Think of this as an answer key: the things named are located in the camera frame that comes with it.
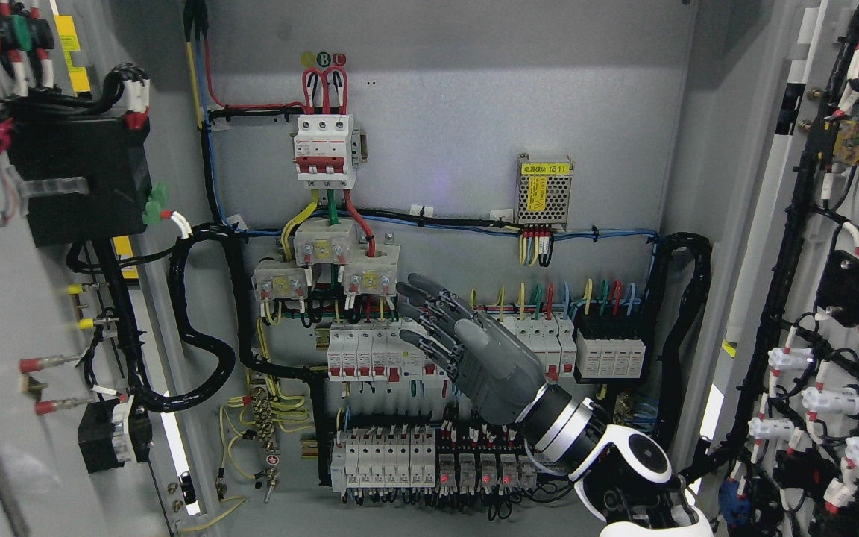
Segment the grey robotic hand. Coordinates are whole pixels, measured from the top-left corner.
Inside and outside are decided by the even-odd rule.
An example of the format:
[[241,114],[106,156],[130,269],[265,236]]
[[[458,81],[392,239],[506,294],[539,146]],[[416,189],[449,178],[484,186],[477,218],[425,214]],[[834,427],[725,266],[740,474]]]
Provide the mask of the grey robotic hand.
[[401,339],[446,371],[485,421],[514,424],[539,414],[540,404],[555,411],[568,404],[568,395],[547,384],[535,354],[488,314],[419,273],[396,290],[400,313],[425,330],[402,330]]

